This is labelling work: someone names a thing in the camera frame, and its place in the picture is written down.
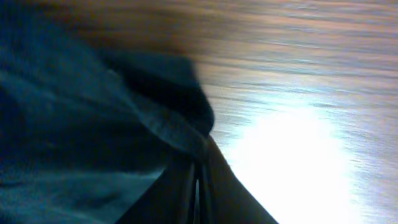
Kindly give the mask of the dark green t-shirt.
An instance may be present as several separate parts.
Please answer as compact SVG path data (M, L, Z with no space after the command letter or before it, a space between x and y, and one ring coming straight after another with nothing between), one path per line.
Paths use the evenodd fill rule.
M97 51L1 2L2 223L116 223L213 123L188 59Z

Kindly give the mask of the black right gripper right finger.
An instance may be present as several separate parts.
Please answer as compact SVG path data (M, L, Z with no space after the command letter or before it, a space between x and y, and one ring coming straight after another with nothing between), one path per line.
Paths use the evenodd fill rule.
M212 137L197 174L197 223L277 224L234 175Z

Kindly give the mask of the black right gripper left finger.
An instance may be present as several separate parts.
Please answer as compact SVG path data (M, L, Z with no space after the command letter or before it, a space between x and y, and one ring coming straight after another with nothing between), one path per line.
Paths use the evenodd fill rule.
M196 194L195 161L176 156L116 224L191 224Z

